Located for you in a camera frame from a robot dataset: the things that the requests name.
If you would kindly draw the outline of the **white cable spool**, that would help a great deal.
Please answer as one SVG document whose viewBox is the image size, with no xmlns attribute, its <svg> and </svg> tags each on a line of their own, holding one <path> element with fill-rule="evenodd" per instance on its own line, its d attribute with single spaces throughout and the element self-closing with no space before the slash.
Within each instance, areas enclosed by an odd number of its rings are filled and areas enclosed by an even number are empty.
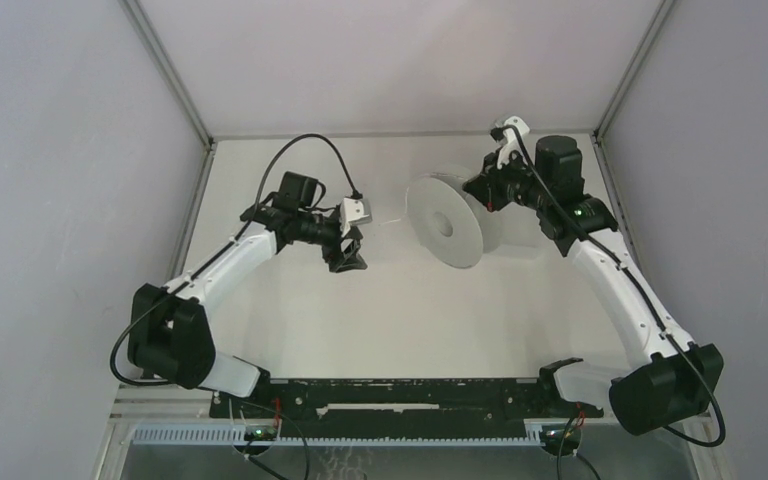
<svg viewBox="0 0 768 480">
<path fill-rule="evenodd" d="M 502 243 L 502 221 L 463 190 L 474 173 L 444 164 L 414 178 L 406 190 L 406 214 L 421 246 L 444 264 L 468 269 Z"/>
</svg>

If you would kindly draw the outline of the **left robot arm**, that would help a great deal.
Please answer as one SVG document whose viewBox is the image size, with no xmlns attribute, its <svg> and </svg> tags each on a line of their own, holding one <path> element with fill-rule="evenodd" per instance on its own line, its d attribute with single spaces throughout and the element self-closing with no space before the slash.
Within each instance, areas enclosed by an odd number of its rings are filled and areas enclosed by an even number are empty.
<svg viewBox="0 0 768 480">
<path fill-rule="evenodd" d="M 161 286 L 136 291 L 130 324 L 112 351 L 125 347 L 128 361 L 152 374 L 143 385 L 224 392 L 250 417 L 270 409 L 273 392 L 259 381 L 266 370 L 221 352 L 211 316 L 258 266 L 296 242 L 320 247 L 332 273 L 366 269 L 360 227 L 372 217 L 367 199 L 353 192 L 321 209 L 314 195 L 323 187 L 315 178 L 286 173 L 277 191 L 256 197 L 240 217 L 241 229 L 212 256 Z"/>
</svg>

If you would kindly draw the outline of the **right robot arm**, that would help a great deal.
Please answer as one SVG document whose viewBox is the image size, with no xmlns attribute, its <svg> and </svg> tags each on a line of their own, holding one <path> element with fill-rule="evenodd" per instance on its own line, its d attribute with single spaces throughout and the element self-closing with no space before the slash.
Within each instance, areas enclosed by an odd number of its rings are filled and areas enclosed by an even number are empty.
<svg viewBox="0 0 768 480">
<path fill-rule="evenodd" d="M 538 402 L 552 416 L 576 403 L 608 411 L 630 434 L 678 431 L 676 423 L 711 411 L 725 421 L 714 391 L 724 359 L 669 314 L 626 248 L 611 210 L 585 190 L 583 155 L 568 136 L 537 141 L 529 155 L 507 131 L 463 190 L 487 211 L 516 204 L 535 212 L 543 235 L 588 282 L 620 337 L 628 372 L 580 358 L 542 368 Z"/>
</svg>

